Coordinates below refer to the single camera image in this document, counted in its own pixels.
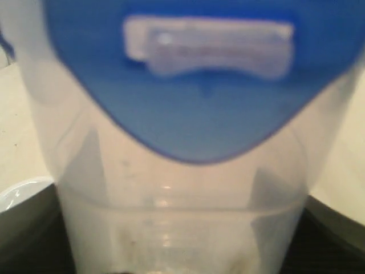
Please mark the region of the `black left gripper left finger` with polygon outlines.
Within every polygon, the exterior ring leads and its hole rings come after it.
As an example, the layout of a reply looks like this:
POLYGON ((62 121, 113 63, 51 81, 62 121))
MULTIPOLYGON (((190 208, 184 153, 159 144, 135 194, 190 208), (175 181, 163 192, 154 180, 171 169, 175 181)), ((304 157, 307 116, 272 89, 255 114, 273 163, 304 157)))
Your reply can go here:
POLYGON ((54 185, 1 213, 1 273, 75 273, 54 185))

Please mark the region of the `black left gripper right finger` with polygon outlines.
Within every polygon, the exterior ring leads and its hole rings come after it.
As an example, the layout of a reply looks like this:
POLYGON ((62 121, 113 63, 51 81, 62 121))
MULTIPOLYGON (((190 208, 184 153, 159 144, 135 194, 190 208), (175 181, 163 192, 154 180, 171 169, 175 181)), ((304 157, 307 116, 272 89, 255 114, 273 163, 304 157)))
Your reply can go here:
POLYGON ((310 197, 281 273, 364 273, 364 225, 310 197))

